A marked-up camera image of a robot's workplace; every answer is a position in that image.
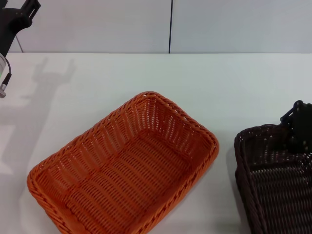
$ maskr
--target white table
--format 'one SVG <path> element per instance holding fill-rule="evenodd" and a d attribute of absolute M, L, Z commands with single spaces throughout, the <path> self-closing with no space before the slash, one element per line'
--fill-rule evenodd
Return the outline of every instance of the white table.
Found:
<path fill-rule="evenodd" d="M 161 93 L 211 130 L 220 153 L 152 234 L 249 233 L 234 137 L 312 102 L 312 55 L 9 54 L 0 100 L 2 234 L 59 233 L 26 186 L 28 172 L 134 95 Z"/>

